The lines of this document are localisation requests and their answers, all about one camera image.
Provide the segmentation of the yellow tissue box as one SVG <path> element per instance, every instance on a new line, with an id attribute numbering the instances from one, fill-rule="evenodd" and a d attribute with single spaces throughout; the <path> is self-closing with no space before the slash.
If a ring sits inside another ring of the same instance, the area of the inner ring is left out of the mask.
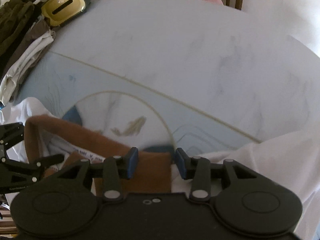
<path id="1" fill-rule="evenodd" d="M 57 27 L 83 12 L 86 4 L 85 0 L 48 0 L 41 11 L 49 25 Z"/>

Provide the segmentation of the pile of folded clothes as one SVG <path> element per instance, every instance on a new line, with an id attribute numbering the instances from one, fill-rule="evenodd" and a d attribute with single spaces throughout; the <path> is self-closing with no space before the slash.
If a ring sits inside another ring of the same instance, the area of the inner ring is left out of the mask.
<path id="1" fill-rule="evenodd" d="M 1 6 L 1 104 L 13 100 L 29 70 L 54 41 L 36 0 L 9 0 Z"/>

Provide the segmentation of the white polo shirt brown collar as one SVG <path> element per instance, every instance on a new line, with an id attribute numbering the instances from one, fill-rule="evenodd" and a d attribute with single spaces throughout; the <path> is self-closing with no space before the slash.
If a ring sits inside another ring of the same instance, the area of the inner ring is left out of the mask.
<path id="1" fill-rule="evenodd" d="M 36 98 L 27 98 L 1 110 L 1 124 L 21 122 L 27 128 L 26 141 L 10 150 L 11 157 L 28 163 L 39 157 L 62 153 L 61 164 L 45 171 L 49 176 L 79 159 L 100 163 L 129 148 L 77 124 L 53 116 Z M 206 153 L 205 158 L 222 163 L 234 159 L 256 172 L 288 187 L 299 196 L 303 214 L 296 234 L 303 239 L 319 239 L 319 126 L 292 132 L 260 144 L 249 143 L 235 151 Z M 186 192 L 171 163 L 168 151 L 140 152 L 135 175 L 122 182 L 125 192 Z"/>

